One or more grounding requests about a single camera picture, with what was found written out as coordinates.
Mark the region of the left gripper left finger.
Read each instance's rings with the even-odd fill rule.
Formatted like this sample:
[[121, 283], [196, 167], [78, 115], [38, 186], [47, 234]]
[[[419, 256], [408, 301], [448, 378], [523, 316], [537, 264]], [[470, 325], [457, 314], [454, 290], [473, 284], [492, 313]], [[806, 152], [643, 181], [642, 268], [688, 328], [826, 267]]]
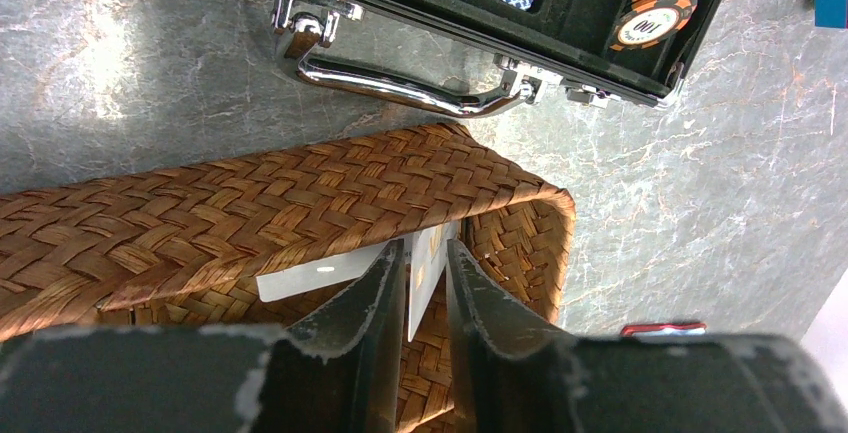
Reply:
[[391, 432], [404, 246], [300, 321], [62, 326], [1, 346], [5, 432]]

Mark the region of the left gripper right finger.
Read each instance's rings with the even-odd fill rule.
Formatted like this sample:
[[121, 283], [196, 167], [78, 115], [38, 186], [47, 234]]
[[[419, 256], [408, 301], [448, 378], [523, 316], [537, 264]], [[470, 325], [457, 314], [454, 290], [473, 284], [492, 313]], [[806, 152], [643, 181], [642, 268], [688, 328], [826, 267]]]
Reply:
[[843, 432], [816, 362], [774, 335], [579, 337], [446, 246], [459, 432]]

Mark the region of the white VIP card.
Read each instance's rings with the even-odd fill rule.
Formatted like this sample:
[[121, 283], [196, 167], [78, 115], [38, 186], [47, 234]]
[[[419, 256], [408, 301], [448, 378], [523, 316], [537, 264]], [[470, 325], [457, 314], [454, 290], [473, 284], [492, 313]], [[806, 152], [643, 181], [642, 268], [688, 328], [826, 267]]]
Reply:
[[447, 264], [447, 242], [456, 239], [452, 221], [411, 233], [405, 238], [408, 272], [407, 340], [411, 342]]

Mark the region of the red leather card holder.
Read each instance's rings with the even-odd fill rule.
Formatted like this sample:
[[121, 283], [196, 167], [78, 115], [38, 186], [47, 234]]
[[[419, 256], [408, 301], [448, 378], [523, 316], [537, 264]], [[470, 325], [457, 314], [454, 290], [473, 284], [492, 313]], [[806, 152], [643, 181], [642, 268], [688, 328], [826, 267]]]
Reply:
[[650, 323], [626, 325], [621, 329], [620, 335], [622, 337], [690, 336], [703, 335], [706, 331], [707, 325], [702, 322]]

